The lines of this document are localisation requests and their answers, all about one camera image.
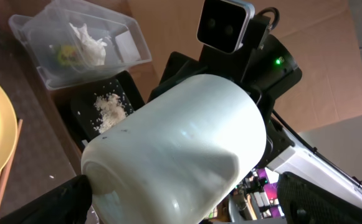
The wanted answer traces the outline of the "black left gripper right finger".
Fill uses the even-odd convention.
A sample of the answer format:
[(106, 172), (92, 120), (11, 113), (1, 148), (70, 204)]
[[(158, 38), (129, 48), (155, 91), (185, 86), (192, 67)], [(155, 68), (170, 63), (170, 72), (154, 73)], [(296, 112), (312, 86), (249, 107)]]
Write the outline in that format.
[(288, 224), (362, 224), (362, 209), (291, 172), (280, 175), (277, 197)]

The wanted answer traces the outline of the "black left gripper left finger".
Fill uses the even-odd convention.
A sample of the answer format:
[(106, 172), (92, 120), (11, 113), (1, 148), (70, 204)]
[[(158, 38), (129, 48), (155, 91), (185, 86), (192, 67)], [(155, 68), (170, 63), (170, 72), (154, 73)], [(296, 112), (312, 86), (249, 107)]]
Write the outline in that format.
[(84, 224), (92, 205), (86, 175), (78, 175), (0, 218), (0, 224)]

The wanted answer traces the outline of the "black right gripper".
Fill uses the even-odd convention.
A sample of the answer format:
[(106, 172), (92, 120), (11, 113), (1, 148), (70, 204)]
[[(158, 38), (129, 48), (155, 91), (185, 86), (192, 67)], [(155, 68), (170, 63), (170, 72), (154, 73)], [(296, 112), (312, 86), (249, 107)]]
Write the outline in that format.
[(258, 106), (267, 130), (267, 145), (257, 167), (272, 162), (293, 142), (286, 136), (284, 120), (274, 112), (277, 98), (296, 85), (302, 71), (283, 44), (272, 34), (275, 24), (269, 17), (258, 14), (251, 19), (242, 38), (243, 46), (227, 54), (204, 46), (195, 60), (172, 52), (160, 84), (152, 90), (153, 100), (181, 81), (197, 74), (210, 73), (230, 79), (249, 93)]

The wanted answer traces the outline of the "white cup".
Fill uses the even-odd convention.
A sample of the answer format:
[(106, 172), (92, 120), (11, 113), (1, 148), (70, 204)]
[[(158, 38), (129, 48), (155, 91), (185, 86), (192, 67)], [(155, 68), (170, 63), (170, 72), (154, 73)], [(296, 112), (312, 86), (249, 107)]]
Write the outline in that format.
[(265, 145), (251, 97), (226, 78), (195, 75), (91, 140), (82, 173), (104, 223), (199, 223)]

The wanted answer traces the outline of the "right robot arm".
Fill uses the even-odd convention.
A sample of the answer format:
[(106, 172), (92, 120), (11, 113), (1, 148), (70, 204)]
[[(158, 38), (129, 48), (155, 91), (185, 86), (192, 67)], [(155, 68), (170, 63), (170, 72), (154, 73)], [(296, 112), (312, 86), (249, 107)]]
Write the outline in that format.
[(199, 60), (179, 52), (169, 56), (153, 100), (193, 75), (224, 75), (247, 89), (262, 114), (267, 146), (258, 167), (291, 172), (362, 209), (362, 184), (303, 140), (274, 111), (277, 98), (296, 85), (302, 71), (270, 31), (279, 21), (260, 12), (253, 18), (201, 16), (197, 37), (204, 44)]

